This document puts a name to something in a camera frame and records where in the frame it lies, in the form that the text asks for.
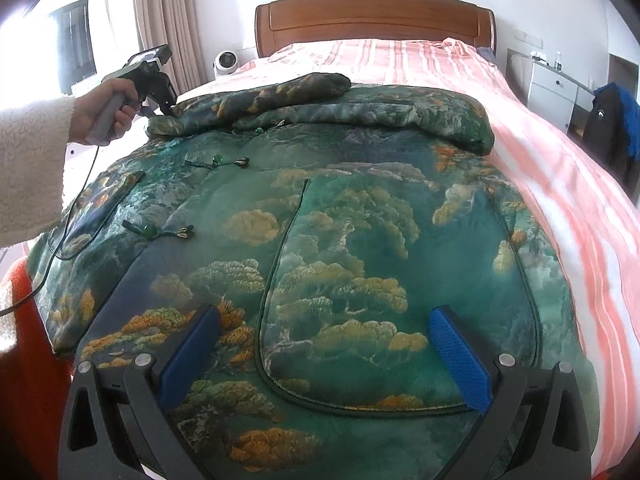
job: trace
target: striped bed sheet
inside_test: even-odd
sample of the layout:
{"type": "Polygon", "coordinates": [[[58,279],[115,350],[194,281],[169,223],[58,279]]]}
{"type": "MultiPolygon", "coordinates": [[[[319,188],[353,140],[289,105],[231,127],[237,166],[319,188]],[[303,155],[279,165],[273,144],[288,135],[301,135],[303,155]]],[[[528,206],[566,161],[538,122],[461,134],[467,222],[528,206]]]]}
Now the striped bed sheet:
{"type": "Polygon", "coordinates": [[[309,72],[340,72],[354,83],[444,88],[484,105],[495,134],[488,158],[518,187],[570,284],[582,348],[598,381],[593,474],[620,462],[640,432],[640,221],[620,186],[565,134],[527,110],[494,65],[450,38],[293,44],[181,99],[309,72]]]}

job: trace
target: silver screw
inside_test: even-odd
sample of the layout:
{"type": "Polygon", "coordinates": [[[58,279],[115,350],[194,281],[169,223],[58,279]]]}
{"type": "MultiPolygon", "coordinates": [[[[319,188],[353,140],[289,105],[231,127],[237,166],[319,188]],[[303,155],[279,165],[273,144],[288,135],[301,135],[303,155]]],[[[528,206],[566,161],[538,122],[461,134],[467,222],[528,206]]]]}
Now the silver screw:
{"type": "Polygon", "coordinates": [[[498,362],[502,366],[513,366],[516,364],[516,359],[511,354],[500,354],[498,356],[498,362]]]}
{"type": "Polygon", "coordinates": [[[81,374],[85,374],[89,370],[91,370],[91,363],[89,361],[82,361],[78,365],[78,372],[81,373],[81,374]]]}
{"type": "Polygon", "coordinates": [[[147,366],[151,362],[151,354],[139,354],[136,356],[138,366],[147,366]]]}
{"type": "Polygon", "coordinates": [[[571,368],[571,363],[568,363],[567,361],[560,361],[558,363],[558,368],[563,374],[570,374],[573,370],[573,368],[571,368]]]}

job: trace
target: nightstand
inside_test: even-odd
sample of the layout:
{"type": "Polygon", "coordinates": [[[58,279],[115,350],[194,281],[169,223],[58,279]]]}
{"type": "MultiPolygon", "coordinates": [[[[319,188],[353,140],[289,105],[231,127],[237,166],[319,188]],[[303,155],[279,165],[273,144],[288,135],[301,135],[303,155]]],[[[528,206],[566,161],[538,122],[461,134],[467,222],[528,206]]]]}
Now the nightstand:
{"type": "Polygon", "coordinates": [[[512,54],[506,79],[511,90],[529,110],[564,133],[576,120],[585,122],[591,111],[593,93],[585,85],[532,57],[512,54]]]}

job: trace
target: beige curtain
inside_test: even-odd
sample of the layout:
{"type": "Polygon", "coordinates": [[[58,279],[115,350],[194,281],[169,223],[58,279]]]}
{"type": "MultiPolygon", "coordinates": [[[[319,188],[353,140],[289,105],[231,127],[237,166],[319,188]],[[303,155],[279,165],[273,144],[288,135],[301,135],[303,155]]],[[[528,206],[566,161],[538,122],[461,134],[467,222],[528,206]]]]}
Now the beige curtain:
{"type": "Polygon", "coordinates": [[[142,47],[171,47],[163,70],[178,94],[206,83],[193,0],[134,0],[134,6],[142,47]]]}

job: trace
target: wooden headboard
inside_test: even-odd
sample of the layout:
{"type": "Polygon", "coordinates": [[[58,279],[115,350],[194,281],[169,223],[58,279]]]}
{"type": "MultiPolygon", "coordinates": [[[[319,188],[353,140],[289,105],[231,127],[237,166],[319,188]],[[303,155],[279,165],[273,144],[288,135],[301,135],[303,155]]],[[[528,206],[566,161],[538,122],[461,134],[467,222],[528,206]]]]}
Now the wooden headboard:
{"type": "Polygon", "coordinates": [[[277,0],[255,9],[260,57],[291,43],[362,38],[455,38],[495,52],[495,17],[459,0],[277,0]]]}

